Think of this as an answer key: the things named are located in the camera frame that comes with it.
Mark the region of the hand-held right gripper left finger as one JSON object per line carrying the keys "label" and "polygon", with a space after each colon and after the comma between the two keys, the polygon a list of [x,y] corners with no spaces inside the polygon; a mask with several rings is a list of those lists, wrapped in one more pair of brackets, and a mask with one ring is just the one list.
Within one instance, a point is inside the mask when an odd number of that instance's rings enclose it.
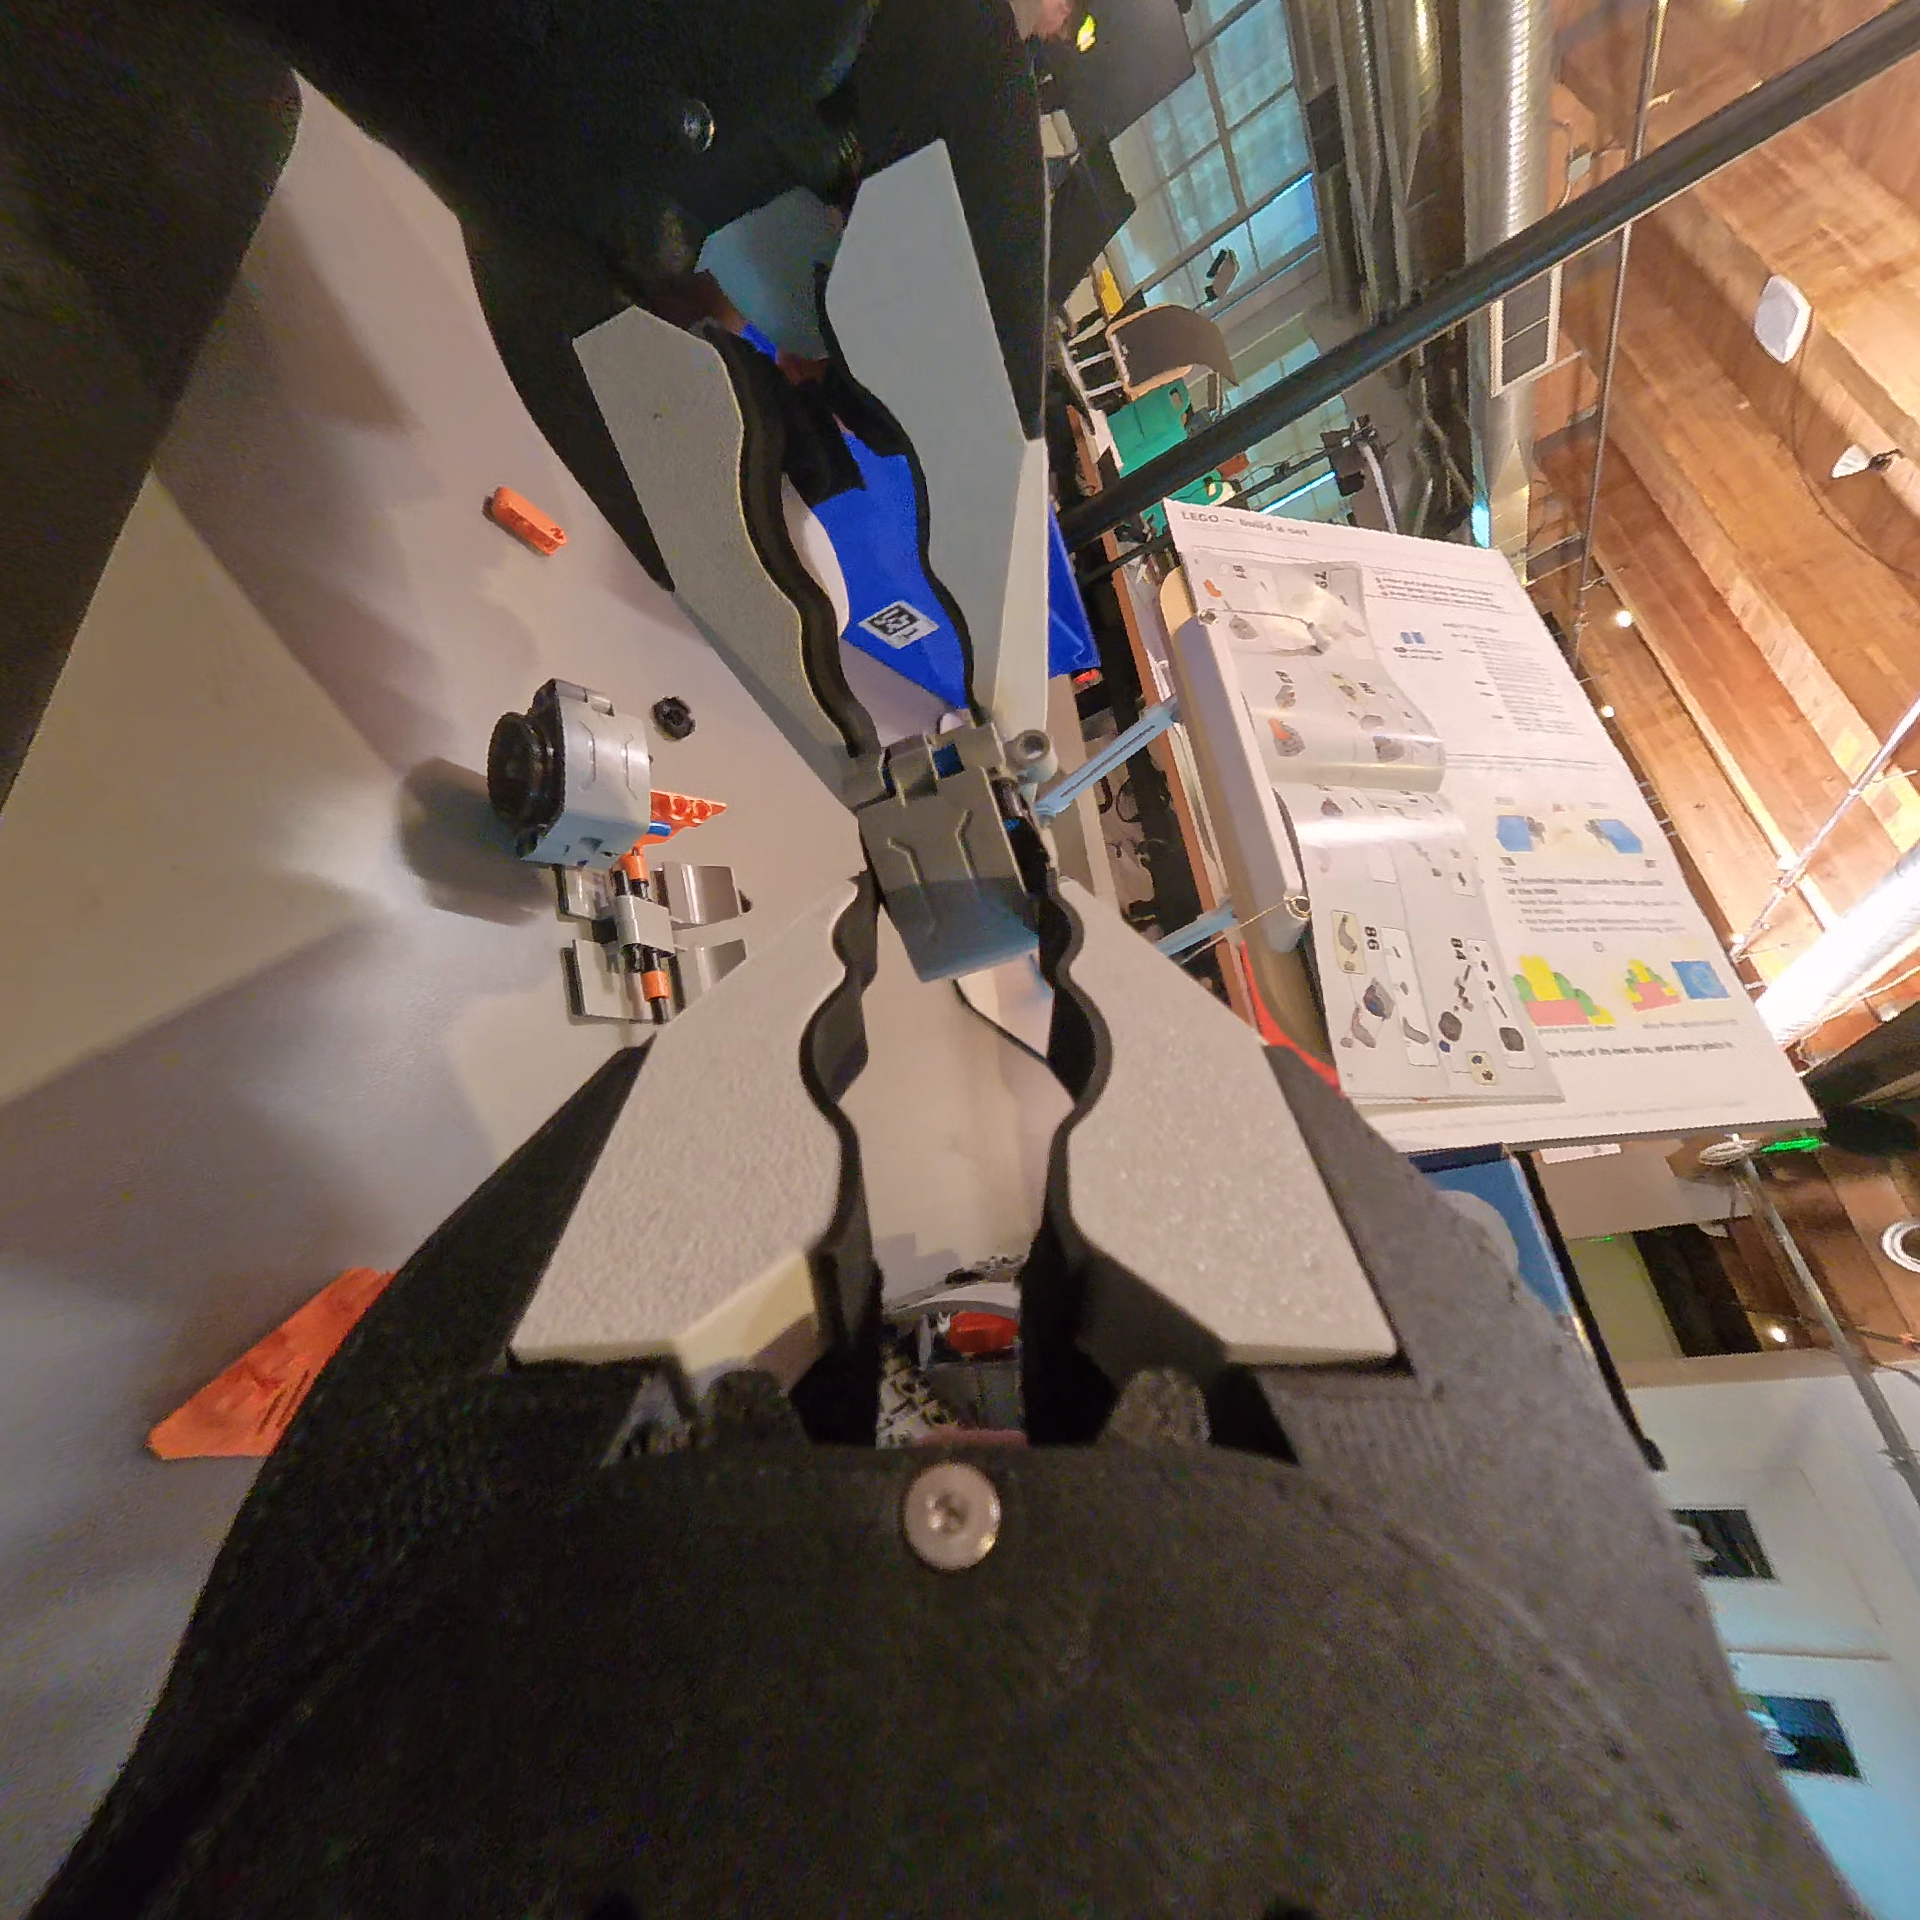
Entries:
{"label": "hand-held right gripper left finger", "polygon": [[516,1360],[650,1360],[693,1390],[762,1371],[810,1439],[873,1442],[879,1268],[844,1097],[876,948],[873,882],[838,881],[657,1032]]}

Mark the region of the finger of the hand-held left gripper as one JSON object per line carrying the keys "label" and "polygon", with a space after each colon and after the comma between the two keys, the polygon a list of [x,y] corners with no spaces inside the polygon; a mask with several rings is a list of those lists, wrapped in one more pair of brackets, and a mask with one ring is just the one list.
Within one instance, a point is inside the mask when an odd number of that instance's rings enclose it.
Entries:
{"label": "finger of the hand-held left gripper", "polygon": [[942,139],[868,177],[823,287],[837,364],[902,433],[928,580],[967,700],[1002,736],[1046,713],[1046,455],[1000,359]]}
{"label": "finger of the hand-held left gripper", "polygon": [[774,362],[642,306],[574,353],[695,628],[804,762],[877,762],[840,622],[785,522],[791,388]]}

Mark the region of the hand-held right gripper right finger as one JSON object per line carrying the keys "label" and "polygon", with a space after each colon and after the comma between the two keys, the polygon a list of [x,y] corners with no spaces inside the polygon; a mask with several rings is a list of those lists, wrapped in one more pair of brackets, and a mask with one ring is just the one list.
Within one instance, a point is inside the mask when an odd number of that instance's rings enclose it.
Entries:
{"label": "hand-held right gripper right finger", "polygon": [[1096,1439],[1143,1375],[1209,1408],[1265,1369],[1401,1345],[1256,1032],[1073,881],[1039,898],[1069,1111],[1021,1274],[1024,1428]]}

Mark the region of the grey orange brick wheel assembly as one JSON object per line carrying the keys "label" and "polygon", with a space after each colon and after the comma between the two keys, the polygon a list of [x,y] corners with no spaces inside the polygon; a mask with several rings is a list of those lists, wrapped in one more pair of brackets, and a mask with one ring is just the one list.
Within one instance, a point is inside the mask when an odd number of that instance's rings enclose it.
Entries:
{"label": "grey orange brick wheel assembly", "polygon": [[486,801],[553,882],[574,1017],[669,1025],[746,960],[751,902],[733,868],[679,849],[724,804],[656,786],[644,726],[602,694],[551,679],[502,713]]}

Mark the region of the small grey brick hinge assembly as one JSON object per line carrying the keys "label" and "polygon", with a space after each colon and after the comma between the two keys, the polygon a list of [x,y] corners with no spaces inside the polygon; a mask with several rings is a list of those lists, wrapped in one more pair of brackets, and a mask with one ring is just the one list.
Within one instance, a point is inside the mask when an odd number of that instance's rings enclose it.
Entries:
{"label": "small grey brick hinge assembly", "polygon": [[844,794],[908,963],[924,980],[1039,952],[1049,852],[1033,816],[1054,770],[1041,729],[905,736],[850,760]]}

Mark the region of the blue bin with tag label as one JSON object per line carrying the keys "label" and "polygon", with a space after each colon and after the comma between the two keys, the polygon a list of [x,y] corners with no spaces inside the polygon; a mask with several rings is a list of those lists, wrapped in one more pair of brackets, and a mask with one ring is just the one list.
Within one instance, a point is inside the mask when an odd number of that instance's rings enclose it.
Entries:
{"label": "blue bin with tag label", "polygon": [[[937,611],[919,560],[911,472],[905,458],[877,455],[844,428],[861,488],[813,508],[848,590],[846,646],[894,668],[946,710],[965,704],[958,632]],[[1046,516],[1046,678],[1096,670],[1096,646],[1056,516]]]}

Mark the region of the green container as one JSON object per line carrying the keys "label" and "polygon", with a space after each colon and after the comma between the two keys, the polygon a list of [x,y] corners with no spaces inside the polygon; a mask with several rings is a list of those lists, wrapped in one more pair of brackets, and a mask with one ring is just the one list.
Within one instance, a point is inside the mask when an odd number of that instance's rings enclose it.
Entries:
{"label": "green container", "polygon": [[1169,380],[1104,415],[1117,474],[1134,474],[1214,423],[1214,410]]}

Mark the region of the black curved chair back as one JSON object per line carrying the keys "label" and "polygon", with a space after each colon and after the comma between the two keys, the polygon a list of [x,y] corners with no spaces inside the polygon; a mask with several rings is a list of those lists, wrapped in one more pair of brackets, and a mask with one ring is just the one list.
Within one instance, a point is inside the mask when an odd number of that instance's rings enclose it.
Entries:
{"label": "black curved chair back", "polygon": [[1238,380],[1222,330],[1184,305],[1152,305],[1116,318],[1110,348],[1128,398],[1200,376],[1214,376],[1224,388]]}

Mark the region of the grey orange tracked brick robot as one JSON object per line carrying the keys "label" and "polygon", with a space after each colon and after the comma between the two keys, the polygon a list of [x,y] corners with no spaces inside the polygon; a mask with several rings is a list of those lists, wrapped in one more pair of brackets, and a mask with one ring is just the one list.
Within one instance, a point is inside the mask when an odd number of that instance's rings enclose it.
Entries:
{"label": "grey orange tracked brick robot", "polygon": [[882,1307],[879,1449],[1024,1441],[1018,1280],[1018,1263],[999,1259]]}

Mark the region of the brick building instruction booklet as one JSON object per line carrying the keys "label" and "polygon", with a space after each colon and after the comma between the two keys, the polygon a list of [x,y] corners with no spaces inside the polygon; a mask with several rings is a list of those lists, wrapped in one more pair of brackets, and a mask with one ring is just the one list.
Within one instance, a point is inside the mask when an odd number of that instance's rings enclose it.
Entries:
{"label": "brick building instruction booklet", "polygon": [[1228,639],[1254,746],[1298,840],[1333,1068],[1367,1106],[1560,1100],[1503,959],[1446,747],[1375,646],[1354,564],[1184,560]]}

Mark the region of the black monitor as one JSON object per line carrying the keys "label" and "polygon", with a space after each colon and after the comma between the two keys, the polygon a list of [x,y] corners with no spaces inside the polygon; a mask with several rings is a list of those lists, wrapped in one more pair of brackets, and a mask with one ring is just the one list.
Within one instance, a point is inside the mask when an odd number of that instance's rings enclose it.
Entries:
{"label": "black monitor", "polygon": [[1116,137],[1159,107],[1194,71],[1178,2],[1071,6],[1039,62],[1078,137]]}

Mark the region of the white document stand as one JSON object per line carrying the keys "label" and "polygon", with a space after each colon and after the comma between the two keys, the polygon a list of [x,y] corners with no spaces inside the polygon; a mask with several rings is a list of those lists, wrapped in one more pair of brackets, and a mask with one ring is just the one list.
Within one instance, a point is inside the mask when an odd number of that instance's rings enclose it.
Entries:
{"label": "white document stand", "polygon": [[1178,966],[1204,955],[1234,1014],[1334,1088],[1333,1040],[1305,953],[1305,857],[1260,758],[1228,639],[1193,614],[1181,583],[1161,599],[1169,700],[1144,710],[1045,803],[1063,815],[1106,772],[1178,736],[1191,778],[1169,776],[1167,788],[1207,903],[1188,924],[1165,928],[1156,948]]}

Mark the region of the orange curved brick piece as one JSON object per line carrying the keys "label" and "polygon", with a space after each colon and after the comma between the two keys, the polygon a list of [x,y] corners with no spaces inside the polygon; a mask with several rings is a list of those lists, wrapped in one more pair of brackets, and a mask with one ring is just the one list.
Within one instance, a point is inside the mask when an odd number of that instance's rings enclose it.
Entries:
{"label": "orange curved brick piece", "polygon": [[290,1428],[312,1384],[369,1305],[391,1268],[351,1266],[238,1356],[145,1435],[157,1462],[263,1458]]}

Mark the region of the black metal pole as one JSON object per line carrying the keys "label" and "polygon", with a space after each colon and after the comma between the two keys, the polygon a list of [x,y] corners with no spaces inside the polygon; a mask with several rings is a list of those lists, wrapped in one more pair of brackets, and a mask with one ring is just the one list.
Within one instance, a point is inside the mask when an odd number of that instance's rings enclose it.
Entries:
{"label": "black metal pole", "polygon": [[1781,75],[1751,88],[1661,146],[1631,160],[1593,193],[1432,282],[1386,321],[1284,376],[1204,433],[1127,472],[1113,488],[1063,516],[1069,551],[1102,539],[1238,450],[1280,433],[1364,377],[1426,348],[1490,305],[1655,208],[1686,194],[1776,136],[1849,99],[1917,54],[1917,2],[1890,6]]}

